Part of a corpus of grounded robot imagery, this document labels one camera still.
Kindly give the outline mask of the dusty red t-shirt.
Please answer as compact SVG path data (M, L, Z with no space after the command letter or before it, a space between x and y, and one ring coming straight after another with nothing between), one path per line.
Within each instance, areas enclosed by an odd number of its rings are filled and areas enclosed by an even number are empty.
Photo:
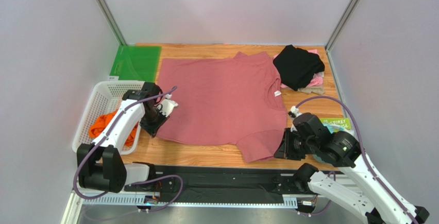
M274 157L287 125L280 75L266 52L226 59L164 59L158 86L177 108L160 139L188 145L236 145L245 162Z

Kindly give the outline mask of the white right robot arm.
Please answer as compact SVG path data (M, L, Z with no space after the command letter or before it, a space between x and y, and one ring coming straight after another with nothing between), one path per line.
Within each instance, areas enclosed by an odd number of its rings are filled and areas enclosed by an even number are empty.
M405 200L384 178L364 152L360 142L349 132L330 132L311 113L292 109L291 128L286 128L275 157L300 161L312 154L337 167L361 190L354 192L329 178L317 167L304 163L291 176L280 180L302 194L324 196L343 207L363 223L425 223L430 216L423 206Z

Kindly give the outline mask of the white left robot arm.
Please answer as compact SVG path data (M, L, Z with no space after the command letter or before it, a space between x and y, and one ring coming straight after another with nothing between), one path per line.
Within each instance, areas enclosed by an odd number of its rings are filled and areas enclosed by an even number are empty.
M127 185L151 184L148 163L125 164L121 150L136 125L156 136L159 128L169 119L177 104L171 100L174 86L167 92L152 82L145 82L139 90L124 93L113 119L92 143L82 144L76 150L77 170L74 174L74 192L83 199L91 199L81 188L101 193L119 193Z

